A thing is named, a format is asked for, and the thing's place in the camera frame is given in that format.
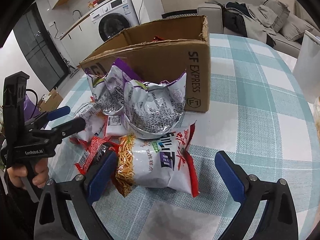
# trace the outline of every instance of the small cardboard box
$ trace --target small cardboard box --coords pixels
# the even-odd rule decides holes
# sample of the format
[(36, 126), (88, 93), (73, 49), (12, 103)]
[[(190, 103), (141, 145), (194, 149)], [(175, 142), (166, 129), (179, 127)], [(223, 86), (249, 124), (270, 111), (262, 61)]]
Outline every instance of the small cardboard box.
[[(155, 36), (164, 41), (153, 41)], [(98, 47), (80, 66), (87, 74), (101, 76), (108, 73), (118, 57), (148, 82), (171, 82), (186, 71), (185, 110), (208, 111), (211, 61), (205, 16), (163, 19), (125, 29)]]
[(52, 89), (48, 96), (50, 97), (46, 102), (41, 99), (38, 103), (38, 107), (41, 112), (56, 110), (63, 100), (55, 89)]

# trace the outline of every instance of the screw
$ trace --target screw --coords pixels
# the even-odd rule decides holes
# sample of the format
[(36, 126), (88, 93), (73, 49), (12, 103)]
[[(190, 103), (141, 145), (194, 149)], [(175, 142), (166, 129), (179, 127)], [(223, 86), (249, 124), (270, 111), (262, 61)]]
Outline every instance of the screw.
[(280, 184), (287, 185), (287, 181), (285, 179), (279, 179)]
[(256, 181), (258, 179), (258, 177), (256, 175), (250, 174), (249, 179), (252, 181)]
[(46, 183), (46, 184), (47, 184), (48, 186), (50, 186), (52, 183), (53, 183), (53, 179), (49, 179), (49, 180), (47, 180), (47, 183)]
[(82, 180), (83, 179), (83, 175), (82, 174), (78, 174), (77, 176), (76, 176), (76, 180), (77, 181), (80, 181), (80, 180)]

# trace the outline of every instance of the checkered tablecloth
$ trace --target checkered tablecloth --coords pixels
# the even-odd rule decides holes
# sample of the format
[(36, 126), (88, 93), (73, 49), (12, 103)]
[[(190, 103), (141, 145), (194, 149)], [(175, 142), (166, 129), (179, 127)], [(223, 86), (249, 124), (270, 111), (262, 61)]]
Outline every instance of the checkered tablecloth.
[[(320, 197), (320, 148), (308, 103), (288, 66), (267, 45), (238, 36), (210, 34), (211, 95), (205, 114), (188, 112), (182, 125), (195, 120), (189, 152), (199, 178), (196, 198), (170, 188), (137, 187), (123, 198), (110, 184), (95, 210), (115, 239), (218, 239), (239, 208), (219, 176), (216, 152), (224, 150), (247, 174), (260, 180), (287, 180), (294, 200), (299, 239), (311, 231)], [(61, 106), (73, 112), (90, 98), (83, 77)], [(82, 149), (64, 140), (49, 161), (56, 181), (72, 179)], [(71, 216), (81, 238), (83, 229)], [(252, 237), (265, 202), (261, 202), (246, 239)]]

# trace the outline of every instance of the purple bag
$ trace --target purple bag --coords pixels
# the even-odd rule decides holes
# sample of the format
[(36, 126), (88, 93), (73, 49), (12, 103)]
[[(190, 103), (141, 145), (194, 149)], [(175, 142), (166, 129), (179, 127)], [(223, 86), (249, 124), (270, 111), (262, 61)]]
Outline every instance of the purple bag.
[[(28, 95), (26, 95), (26, 100), (23, 103), (24, 108), (24, 121), (28, 121), (31, 119), (31, 115), (33, 113), (33, 110), (35, 109), (35, 104), (32, 103), (32, 101), (29, 99)], [(38, 107), (35, 110), (35, 113), (33, 114), (33, 117), (37, 116), (41, 112), (39, 111)]]

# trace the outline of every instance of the washing machine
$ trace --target washing machine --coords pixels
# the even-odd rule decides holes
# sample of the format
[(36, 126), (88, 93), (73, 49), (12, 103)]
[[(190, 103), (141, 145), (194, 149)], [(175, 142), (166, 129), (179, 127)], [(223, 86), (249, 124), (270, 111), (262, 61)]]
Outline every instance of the washing machine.
[(107, 2), (93, 11), (90, 17), (103, 41), (107, 41), (123, 29), (139, 25), (131, 0)]

